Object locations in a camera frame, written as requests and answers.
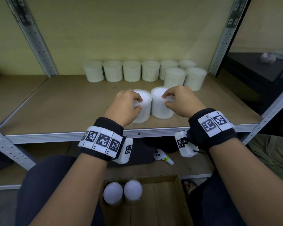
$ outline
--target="forearm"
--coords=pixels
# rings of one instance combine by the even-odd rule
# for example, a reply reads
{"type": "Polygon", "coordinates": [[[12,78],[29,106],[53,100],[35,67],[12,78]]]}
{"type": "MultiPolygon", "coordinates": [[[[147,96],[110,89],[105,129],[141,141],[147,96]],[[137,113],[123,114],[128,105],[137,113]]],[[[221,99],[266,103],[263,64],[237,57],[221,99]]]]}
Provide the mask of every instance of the forearm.
{"type": "Polygon", "coordinates": [[[90,225],[106,166],[104,160],[80,154],[30,226],[90,225]]]}
{"type": "Polygon", "coordinates": [[[283,181],[233,138],[209,149],[247,225],[283,225],[283,181]]]}

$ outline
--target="white controller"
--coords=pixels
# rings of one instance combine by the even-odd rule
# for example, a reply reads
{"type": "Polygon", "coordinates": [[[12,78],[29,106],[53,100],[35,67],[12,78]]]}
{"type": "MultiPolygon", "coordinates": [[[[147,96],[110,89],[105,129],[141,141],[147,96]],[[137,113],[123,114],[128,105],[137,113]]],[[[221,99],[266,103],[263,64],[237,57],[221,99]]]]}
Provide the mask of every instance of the white controller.
{"type": "Polygon", "coordinates": [[[153,157],[155,160],[165,160],[170,165],[174,164],[173,160],[170,159],[170,157],[167,156],[161,149],[156,149],[153,157]]]}
{"type": "Polygon", "coordinates": [[[199,148],[189,142],[188,138],[186,137],[186,131],[175,133],[175,140],[181,156],[190,158],[198,154],[199,148]]]}
{"type": "Polygon", "coordinates": [[[133,146],[133,139],[126,137],[126,140],[121,149],[121,153],[119,154],[119,157],[117,159],[114,159],[113,161],[118,164],[128,163],[130,154],[131,154],[131,150],[132,150],[132,146],[133,146]]]}

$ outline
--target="container lid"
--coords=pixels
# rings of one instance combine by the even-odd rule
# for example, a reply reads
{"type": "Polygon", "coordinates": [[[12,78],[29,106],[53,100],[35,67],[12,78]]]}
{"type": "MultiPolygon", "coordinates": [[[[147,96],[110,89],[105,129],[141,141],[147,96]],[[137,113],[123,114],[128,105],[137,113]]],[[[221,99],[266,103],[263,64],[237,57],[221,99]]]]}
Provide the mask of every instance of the container lid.
{"type": "Polygon", "coordinates": [[[104,189],[104,200],[107,204],[116,204],[122,198],[122,186],[117,182],[112,182],[104,189]]]}
{"type": "Polygon", "coordinates": [[[137,180],[130,180],[125,184],[124,195],[130,201],[139,200],[142,195],[142,185],[137,180]]]}
{"type": "Polygon", "coordinates": [[[178,62],[177,61],[174,61],[174,60],[162,60],[161,61],[161,66],[162,67],[178,67],[178,62]]]}
{"type": "Polygon", "coordinates": [[[126,67],[139,67],[141,66],[141,64],[142,63],[137,60],[128,60],[128,61],[123,62],[123,66],[126,66],[126,67]]]}
{"type": "Polygon", "coordinates": [[[170,73],[172,75],[177,76],[186,76],[186,71],[179,67],[171,67],[166,70],[166,73],[170,73]]]}
{"type": "Polygon", "coordinates": [[[160,66],[160,62],[154,60],[146,60],[142,62],[142,65],[147,67],[157,67],[160,66]]]}
{"type": "Polygon", "coordinates": [[[119,67],[122,65],[122,62],[119,60],[108,60],[103,62],[104,67],[119,67]]]}
{"type": "Polygon", "coordinates": [[[88,60],[83,64],[86,69],[98,69],[103,66],[103,62],[100,60],[88,60]]]}
{"type": "Polygon", "coordinates": [[[191,60],[180,60],[178,61],[178,63],[179,63],[179,67],[184,68],[184,69],[197,66],[197,63],[191,60]]]}
{"type": "Polygon", "coordinates": [[[207,75],[207,71],[205,69],[202,68],[198,68],[198,67],[191,67],[191,68],[187,68],[186,70],[187,74],[192,74],[192,75],[207,75]]]}
{"type": "Polygon", "coordinates": [[[164,94],[164,92],[167,91],[167,89],[168,89],[167,87],[163,87],[163,86],[156,87],[156,88],[152,89],[151,90],[152,98],[155,99],[155,100],[159,100],[161,102],[165,102],[165,101],[174,102],[175,101],[174,96],[169,96],[169,97],[166,97],[166,98],[161,97],[164,94]]]}
{"type": "Polygon", "coordinates": [[[145,90],[142,90],[142,89],[134,89],[133,90],[135,93],[139,93],[139,95],[141,96],[141,98],[143,99],[142,102],[138,102],[136,100],[134,100],[134,103],[133,103],[133,106],[136,107],[136,106],[139,106],[141,105],[142,107],[144,106],[147,106],[148,104],[151,103],[152,101],[152,95],[148,92],[148,91],[145,91],[145,90]]]}

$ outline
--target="cardboard box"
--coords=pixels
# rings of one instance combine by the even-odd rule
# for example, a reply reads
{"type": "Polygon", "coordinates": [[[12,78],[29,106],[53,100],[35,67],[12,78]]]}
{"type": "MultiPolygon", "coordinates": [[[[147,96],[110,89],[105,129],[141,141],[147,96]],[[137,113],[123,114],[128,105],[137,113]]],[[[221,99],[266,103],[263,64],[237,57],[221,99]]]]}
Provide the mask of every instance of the cardboard box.
{"type": "Polygon", "coordinates": [[[107,226],[193,226],[178,175],[137,178],[143,187],[140,201],[129,205],[125,201],[117,207],[103,199],[103,190],[111,182],[123,187],[128,180],[106,181],[100,193],[100,205],[107,226]]]}

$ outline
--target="cylindrical container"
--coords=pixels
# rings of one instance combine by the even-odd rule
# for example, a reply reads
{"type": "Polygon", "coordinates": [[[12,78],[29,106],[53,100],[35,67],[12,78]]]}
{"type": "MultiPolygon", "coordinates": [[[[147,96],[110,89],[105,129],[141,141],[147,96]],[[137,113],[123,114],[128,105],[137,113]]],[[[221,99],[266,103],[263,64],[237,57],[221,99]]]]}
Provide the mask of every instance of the cylindrical container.
{"type": "Polygon", "coordinates": [[[138,114],[137,118],[133,121],[133,123],[144,123],[150,118],[152,95],[148,91],[142,89],[134,89],[133,91],[139,93],[139,95],[143,99],[142,102],[134,100],[133,106],[136,107],[140,105],[142,106],[142,109],[141,112],[138,114]]]}
{"type": "Polygon", "coordinates": [[[130,180],[125,184],[124,187],[125,199],[129,204],[140,200],[142,196],[142,185],[137,180],[130,180]]]}
{"type": "Polygon", "coordinates": [[[109,60],[103,63],[105,76],[108,82],[119,82],[122,80],[122,62],[109,60]]]}
{"type": "Polygon", "coordinates": [[[105,79],[103,74],[103,62],[99,60],[88,60],[83,64],[87,80],[91,83],[97,83],[105,79]]]}
{"type": "Polygon", "coordinates": [[[147,60],[142,62],[141,77],[147,82],[154,82],[158,79],[160,62],[147,60]]]}
{"type": "Polygon", "coordinates": [[[109,205],[119,205],[122,202],[123,189],[117,182],[112,182],[104,189],[104,200],[109,205]]]}
{"type": "Polygon", "coordinates": [[[180,61],[178,61],[178,63],[179,63],[179,67],[182,68],[182,69],[187,69],[187,68],[197,66],[197,63],[195,63],[191,60],[180,60],[180,61]]]}
{"type": "Polygon", "coordinates": [[[152,95],[152,109],[151,114],[159,119],[168,119],[173,116],[174,112],[167,108],[164,104],[165,101],[174,102],[175,97],[169,96],[166,98],[162,98],[161,96],[164,94],[164,92],[167,91],[168,88],[166,87],[156,87],[153,90],[151,90],[152,95]]]}
{"type": "Polygon", "coordinates": [[[193,91],[200,90],[202,83],[207,75],[207,71],[201,68],[193,67],[186,70],[186,79],[184,86],[189,86],[193,91]]]}
{"type": "Polygon", "coordinates": [[[161,61],[161,68],[159,70],[159,78],[164,80],[166,76],[166,69],[171,67],[178,67],[178,62],[174,60],[162,60],[161,61]]]}
{"type": "Polygon", "coordinates": [[[141,79],[141,65],[140,61],[130,60],[123,62],[124,79],[127,82],[137,82],[141,79]]]}
{"type": "Polygon", "coordinates": [[[186,77],[186,71],[172,67],[166,70],[166,78],[164,79],[164,87],[171,88],[174,86],[182,86],[186,77]]]}

